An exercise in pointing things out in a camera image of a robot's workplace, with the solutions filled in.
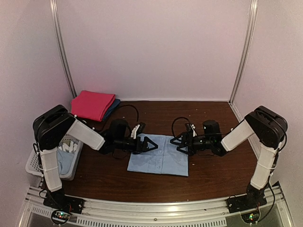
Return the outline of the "light blue shirt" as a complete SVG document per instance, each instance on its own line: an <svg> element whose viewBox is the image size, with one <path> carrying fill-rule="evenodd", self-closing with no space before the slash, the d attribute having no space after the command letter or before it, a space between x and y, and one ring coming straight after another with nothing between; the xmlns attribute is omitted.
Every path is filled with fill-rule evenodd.
<svg viewBox="0 0 303 227"><path fill-rule="evenodd" d="M127 170L131 172L188 176L188 155L177 151L170 143L172 136L140 134L141 139L150 138L158 148L134 155L129 159Z"/></svg>

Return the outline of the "blue printed garment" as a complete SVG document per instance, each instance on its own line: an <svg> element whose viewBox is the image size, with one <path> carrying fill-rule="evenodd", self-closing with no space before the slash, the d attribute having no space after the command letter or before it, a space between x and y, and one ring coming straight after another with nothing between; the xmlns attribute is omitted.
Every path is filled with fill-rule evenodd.
<svg viewBox="0 0 303 227"><path fill-rule="evenodd" d="M62 179L70 179L77 160L80 142L76 139L63 139L57 149L59 174Z"/></svg>

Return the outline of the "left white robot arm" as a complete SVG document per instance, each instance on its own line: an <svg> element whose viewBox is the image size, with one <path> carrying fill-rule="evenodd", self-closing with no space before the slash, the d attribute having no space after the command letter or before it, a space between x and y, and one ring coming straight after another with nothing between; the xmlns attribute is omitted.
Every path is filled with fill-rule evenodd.
<svg viewBox="0 0 303 227"><path fill-rule="evenodd" d="M68 199L62 191L61 168L58 166L58 150L77 152L81 144L101 154L113 153L119 149L132 154L156 150L158 144L147 136L140 137L144 123L133 128L124 119L113 120L109 128L97 131L89 127L77 115L68 112L63 105L57 105L33 122L34 145L39 155L39 165L45 179L46 189L52 193L49 201L58 210L68 206Z"/></svg>

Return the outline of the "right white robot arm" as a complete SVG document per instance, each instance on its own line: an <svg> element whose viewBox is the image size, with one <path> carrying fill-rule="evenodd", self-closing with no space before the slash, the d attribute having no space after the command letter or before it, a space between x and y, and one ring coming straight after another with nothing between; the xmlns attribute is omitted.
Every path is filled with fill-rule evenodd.
<svg viewBox="0 0 303 227"><path fill-rule="evenodd" d="M261 201L277 166L279 153L287 143L288 122L261 105L226 134L221 132L215 120L204 121L203 129L203 134L198 134L195 125L188 122L185 132L174 136L170 143L177 147L177 151L189 156L198 151L210 150L214 155L223 157L253 137L259 140L258 161L242 202L246 208L254 208Z"/></svg>

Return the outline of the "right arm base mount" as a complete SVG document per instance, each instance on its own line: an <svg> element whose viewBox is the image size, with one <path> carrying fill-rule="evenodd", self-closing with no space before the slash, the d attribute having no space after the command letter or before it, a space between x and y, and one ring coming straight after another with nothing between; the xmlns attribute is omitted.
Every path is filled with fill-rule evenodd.
<svg viewBox="0 0 303 227"><path fill-rule="evenodd" d="M251 184L248 184L245 195L232 195L226 200L229 213L256 209L259 206L266 205L267 200L264 194L265 189L266 186L259 190Z"/></svg>

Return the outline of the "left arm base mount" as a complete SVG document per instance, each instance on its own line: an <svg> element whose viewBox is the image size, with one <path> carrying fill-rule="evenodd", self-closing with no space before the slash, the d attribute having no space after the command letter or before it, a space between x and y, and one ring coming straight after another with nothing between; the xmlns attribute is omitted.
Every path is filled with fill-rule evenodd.
<svg viewBox="0 0 303 227"><path fill-rule="evenodd" d="M45 206L56 210L63 210L67 213L82 213L85 202L83 199L65 195L63 188L54 192L46 188L46 191L47 193L43 202Z"/></svg>

